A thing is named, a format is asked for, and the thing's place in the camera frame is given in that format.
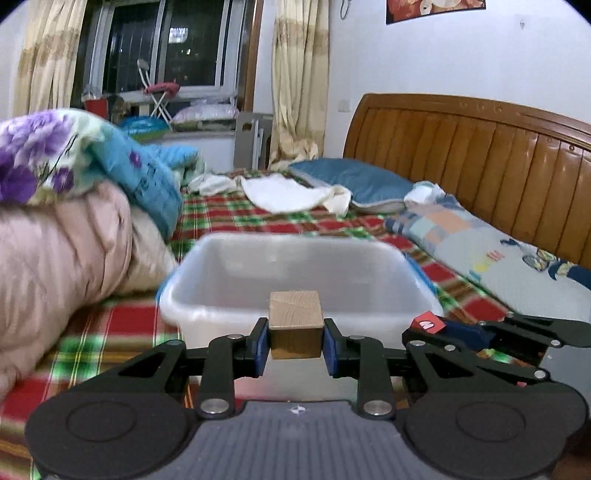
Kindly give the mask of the yellow curtain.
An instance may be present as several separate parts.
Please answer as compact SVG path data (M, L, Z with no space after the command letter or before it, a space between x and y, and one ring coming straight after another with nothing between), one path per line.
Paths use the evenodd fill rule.
M271 51L270 169L324 151L329 90L329 2L277 1Z
M86 0L31 1L13 104L15 116L70 105Z

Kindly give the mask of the white plastic bin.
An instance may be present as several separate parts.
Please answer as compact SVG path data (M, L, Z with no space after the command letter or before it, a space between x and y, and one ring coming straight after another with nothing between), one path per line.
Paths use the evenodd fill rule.
M277 291L318 292L322 313L346 335L399 347L415 317L443 307L434 286L396 247L378 240L212 233L195 242L162 287L163 321L190 348L248 334Z

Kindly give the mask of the folding chair red seat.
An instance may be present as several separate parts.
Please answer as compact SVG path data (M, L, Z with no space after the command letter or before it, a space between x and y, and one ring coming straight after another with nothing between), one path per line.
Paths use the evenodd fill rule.
M136 62L140 82L143 86L143 94L148 96L153 103L151 117L157 117L163 120L169 129L172 129L172 116L167 110L170 100L176 97L180 86L175 82L151 83L149 78L150 65L143 59Z

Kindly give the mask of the window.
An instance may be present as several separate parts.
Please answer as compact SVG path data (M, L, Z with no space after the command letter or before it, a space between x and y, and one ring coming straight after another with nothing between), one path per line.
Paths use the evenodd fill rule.
M238 95L250 1L99 1L92 9L84 82L130 103L151 83L180 86L178 101Z

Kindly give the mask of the blue pillow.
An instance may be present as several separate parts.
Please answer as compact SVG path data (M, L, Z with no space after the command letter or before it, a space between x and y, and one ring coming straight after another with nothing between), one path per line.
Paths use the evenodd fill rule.
M414 183L389 170L346 158L294 162L290 174L314 187L342 186L352 194L351 205L370 214L391 214L405 207Z

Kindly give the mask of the white cloth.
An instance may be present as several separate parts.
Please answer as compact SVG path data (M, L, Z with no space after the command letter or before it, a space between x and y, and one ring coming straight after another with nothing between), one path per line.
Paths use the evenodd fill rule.
M329 213L344 216L349 211L352 192L341 185L307 187L281 174L239 178L246 198L254 206L271 214L291 214L324 207Z

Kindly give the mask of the wall poster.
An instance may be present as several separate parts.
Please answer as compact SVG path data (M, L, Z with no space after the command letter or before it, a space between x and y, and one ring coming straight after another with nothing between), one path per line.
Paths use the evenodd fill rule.
M485 0L387 0L386 24L454 11L486 8Z

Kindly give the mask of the wooden cube block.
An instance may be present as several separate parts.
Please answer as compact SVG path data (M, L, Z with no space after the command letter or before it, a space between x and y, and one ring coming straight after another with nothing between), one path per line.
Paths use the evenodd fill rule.
M270 293L269 329L273 359L320 358L324 325L317 291Z

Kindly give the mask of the white bagged pillow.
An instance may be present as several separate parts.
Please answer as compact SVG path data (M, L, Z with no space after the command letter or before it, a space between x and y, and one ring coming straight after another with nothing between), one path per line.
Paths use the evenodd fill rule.
M231 104L199 103L179 110L171 125L179 132L233 130L238 113Z

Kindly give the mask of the wooden headboard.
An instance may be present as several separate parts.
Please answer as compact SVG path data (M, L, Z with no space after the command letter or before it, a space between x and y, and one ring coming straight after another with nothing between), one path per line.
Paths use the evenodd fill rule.
M587 123L488 99L368 93L342 155L437 183L498 230L590 265Z

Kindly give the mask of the left yellow curtain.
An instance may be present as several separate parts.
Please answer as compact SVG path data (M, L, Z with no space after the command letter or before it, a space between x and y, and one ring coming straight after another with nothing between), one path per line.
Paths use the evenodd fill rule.
M86 0L31 1L13 104L15 116L70 105Z

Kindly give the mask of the purple floral blue blanket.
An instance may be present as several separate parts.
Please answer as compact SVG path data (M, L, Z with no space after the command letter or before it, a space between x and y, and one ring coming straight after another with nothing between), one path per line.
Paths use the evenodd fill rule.
M1 123L1 201L7 204L65 201L109 181L168 240L182 211L181 188L204 171L196 148L143 145L83 110L46 110Z

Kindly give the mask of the grey stool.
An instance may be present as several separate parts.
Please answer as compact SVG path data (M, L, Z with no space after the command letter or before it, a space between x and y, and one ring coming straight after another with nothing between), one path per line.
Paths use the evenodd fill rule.
M235 169L266 170L270 164L273 115L240 112L235 121Z

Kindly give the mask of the small red cube toy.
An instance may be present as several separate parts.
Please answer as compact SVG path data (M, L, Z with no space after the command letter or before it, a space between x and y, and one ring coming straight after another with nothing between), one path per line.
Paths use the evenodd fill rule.
M429 334L437 334L446 328L446 323L433 312L427 311L414 318L411 328L422 330Z

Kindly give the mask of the pink quilted duvet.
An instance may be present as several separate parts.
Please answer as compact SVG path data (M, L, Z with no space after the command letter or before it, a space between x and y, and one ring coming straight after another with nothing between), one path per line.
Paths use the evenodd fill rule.
M1 393L35 369L70 317L157 289L177 262L160 232L104 181L84 195L1 209Z

